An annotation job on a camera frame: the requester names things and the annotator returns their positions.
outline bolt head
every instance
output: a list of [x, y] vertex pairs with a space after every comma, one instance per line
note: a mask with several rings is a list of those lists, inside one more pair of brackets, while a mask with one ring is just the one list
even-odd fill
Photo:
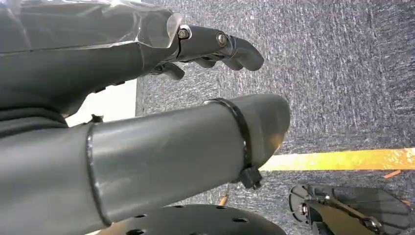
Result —
[[218, 33], [218, 35], [216, 36], [216, 40], [218, 41], [220, 47], [226, 46], [227, 39], [224, 33]]
[[301, 203], [299, 204], [299, 208], [298, 211], [302, 214], [302, 215], [306, 215], [308, 213], [308, 208], [307, 205], [305, 203]]
[[189, 38], [189, 32], [185, 29], [180, 29], [177, 33], [180, 39], [187, 39]]

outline robotic finger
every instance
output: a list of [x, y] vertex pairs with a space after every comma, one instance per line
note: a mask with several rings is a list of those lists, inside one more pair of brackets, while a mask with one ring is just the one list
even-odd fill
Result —
[[210, 69], [217, 61], [222, 61], [235, 71], [243, 68], [256, 71], [264, 63], [264, 58], [251, 43], [218, 29], [182, 25], [177, 36], [178, 53], [157, 65], [150, 74], [164, 73], [175, 80], [182, 79], [184, 72], [172, 62], [195, 62], [202, 68]]
[[294, 220], [314, 235], [398, 235], [415, 223], [408, 205], [379, 188], [297, 185], [289, 203]]

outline yellow floor stripe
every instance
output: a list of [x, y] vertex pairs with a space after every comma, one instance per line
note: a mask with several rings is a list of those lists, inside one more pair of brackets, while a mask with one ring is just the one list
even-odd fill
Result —
[[275, 155], [260, 170], [414, 170], [415, 148]]

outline metal screw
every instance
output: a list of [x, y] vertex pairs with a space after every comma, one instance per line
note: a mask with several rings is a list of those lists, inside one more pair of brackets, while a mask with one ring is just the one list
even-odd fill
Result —
[[218, 41], [220, 47], [226, 46], [227, 39], [224, 33], [218, 33], [218, 35], [216, 36], [216, 40]]
[[307, 214], [307, 213], [308, 213], [308, 208], [307, 208], [307, 205], [306, 205], [305, 203], [301, 203], [301, 204], [299, 205], [299, 212], [300, 212], [302, 215], [305, 215], [305, 214]]
[[187, 38], [189, 38], [189, 32], [187, 30], [185, 30], [184, 28], [180, 29], [177, 34], [179, 35], [179, 38], [180, 39], [187, 39]]
[[368, 228], [368, 229], [370, 229], [374, 232], [379, 231], [378, 225], [372, 219], [368, 218], [368, 219], [363, 220], [363, 222], [364, 222], [366, 228]]

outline gray pvc pipe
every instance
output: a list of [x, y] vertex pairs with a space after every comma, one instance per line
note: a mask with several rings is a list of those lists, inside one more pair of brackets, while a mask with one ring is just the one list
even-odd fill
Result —
[[[248, 123], [253, 162], [264, 164], [289, 126], [289, 107], [277, 95], [234, 100]], [[243, 140], [220, 104], [96, 125], [92, 171], [102, 212], [115, 222], [238, 178]]]
[[[288, 104], [277, 95], [233, 102], [247, 120], [253, 162], [260, 166], [288, 129]], [[242, 149], [230, 111], [214, 103], [0, 139], [0, 231], [83, 235], [102, 229], [235, 180]]]

